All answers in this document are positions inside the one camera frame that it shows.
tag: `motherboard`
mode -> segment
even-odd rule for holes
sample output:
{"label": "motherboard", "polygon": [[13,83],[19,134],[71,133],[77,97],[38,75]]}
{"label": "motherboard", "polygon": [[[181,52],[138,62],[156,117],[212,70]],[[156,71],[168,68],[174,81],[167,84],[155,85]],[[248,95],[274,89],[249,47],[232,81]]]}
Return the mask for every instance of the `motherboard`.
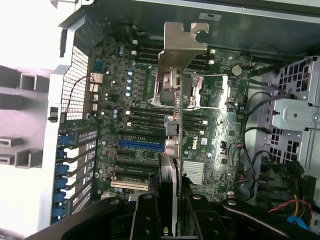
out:
{"label": "motherboard", "polygon": [[[92,50],[97,200],[150,192],[150,183],[158,181],[160,156],[174,155],[165,126],[175,96],[166,91],[165,81],[156,81],[163,47],[163,41],[110,36]],[[183,72],[180,170],[194,193],[215,201],[225,199],[235,181],[250,62],[239,51],[208,47]]]}

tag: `label sticker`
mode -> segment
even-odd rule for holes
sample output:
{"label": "label sticker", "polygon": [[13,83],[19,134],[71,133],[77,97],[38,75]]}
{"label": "label sticker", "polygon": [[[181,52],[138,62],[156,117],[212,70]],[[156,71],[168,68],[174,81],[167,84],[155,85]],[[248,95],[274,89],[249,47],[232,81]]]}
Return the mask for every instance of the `label sticker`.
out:
{"label": "label sticker", "polygon": [[201,145],[207,145],[208,144],[208,138],[203,137],[201,138]]}
{"label": "label sticker", "polygon": [[204,12],[201,12],[199,16],[199,19],[212,20],[212,21],[220,21],[221,18],[222,18],[222,15],[204,13]]}

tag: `silver metal bracket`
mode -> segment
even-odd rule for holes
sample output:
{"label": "silver metal bracket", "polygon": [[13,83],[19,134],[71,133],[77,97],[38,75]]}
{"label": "silver metal bracket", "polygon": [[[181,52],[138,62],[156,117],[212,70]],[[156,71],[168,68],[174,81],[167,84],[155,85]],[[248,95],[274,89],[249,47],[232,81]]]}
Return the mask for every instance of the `silver metal bracket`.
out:
{"label": "silver metal bracket", "polygon": [[181,22],[164,24],[164,47],[158,55],[157,80],[159,82],[163,82],[164,75],[170,73],[170,69],[179,69],[182,73],[196,55],[207,52],[208,44],[196,41],[196,36],[201,31],[208,33],[209,25],[191,23],[190,32],[185,32],[184,24]]}
{"label": "silver metal bracket", "polygon": [[274,102],[271,124],[279,129],[305,131],[320,129],[320,108],[308,102],[294,99],[279,99]]}

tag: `screw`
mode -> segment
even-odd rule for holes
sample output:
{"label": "screw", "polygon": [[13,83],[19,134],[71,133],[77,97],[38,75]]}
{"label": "screw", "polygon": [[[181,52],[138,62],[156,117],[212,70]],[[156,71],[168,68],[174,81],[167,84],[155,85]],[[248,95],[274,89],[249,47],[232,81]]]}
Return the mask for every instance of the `screw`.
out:
{"label": "screw", "polygon": [[117,205],[118,203],[120,203],[120,201],[118,199],[110,202],[111,205]]}
{"label": "screw", "polygon": [[152,199],[152,195],[147,194],[147,195],[145,195],[143,198],[144,198],[144,199]]}
{"label": "screw", "polygon": [[316,113],[313,115],[312,117],[313,121],[315,122],[319,122],[320,121],[320,114],[319,113]]}
{"label": "screw", "polygon": [[227,203],[231,206],[237,205],[236,201],[234,200],[228,200]]}
{"label": "screw", "polygon": [[195,199],[195,200],[200,200],[200,199],[202,199],[202,196],[196,194],[196,195],[193,195],[193,199]]}

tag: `green circuit board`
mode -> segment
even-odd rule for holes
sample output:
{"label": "green circuit board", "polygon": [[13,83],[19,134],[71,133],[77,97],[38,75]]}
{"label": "green circuit board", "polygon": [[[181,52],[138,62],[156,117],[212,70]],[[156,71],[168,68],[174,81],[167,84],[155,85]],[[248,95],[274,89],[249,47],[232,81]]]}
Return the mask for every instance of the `green circuit board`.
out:
{"label": "green circuit board", "polygon": [[[155,90],[157,57],[163,42],[138,42],[136,45],[107,37],[92,52],[92,72],[103,74],[96,99],[99,101],[94,179],[97,199],[103,193],[124,199],[132,193],[143,193],[145,189],[142,188],[150,181],[148,176],[159,171],[159,154],[163,154],[161,146],[166,139],[164,116],[172,115],[173,103],[170,94],[162,92],[161,104],[166,107],[150,104]],[[231,155],[240,140],[249,85],[246,67],[250,59],[237,51],[214,50],[214,54],[206,55],[214,64],[200,60],[191,62],[191,68],[184,72],[182,159],[203,163],[203,181],[192,185],[193,191],[219,201],[226,198],[228,186],[235,177],[238,156],[231,160]],[[241,66],[243,72],[239,76],[232,74],[234,66]],[[187,107],[191,84],[185,83],[192,80],[192,74],[205,76],[200,91],[200,106],[204,108]],[[227,78],[206,76],[221,74]],[[128,141],[159,147],[135,147],[127,145]],[[115,186],[115,180],[138,187]]]}

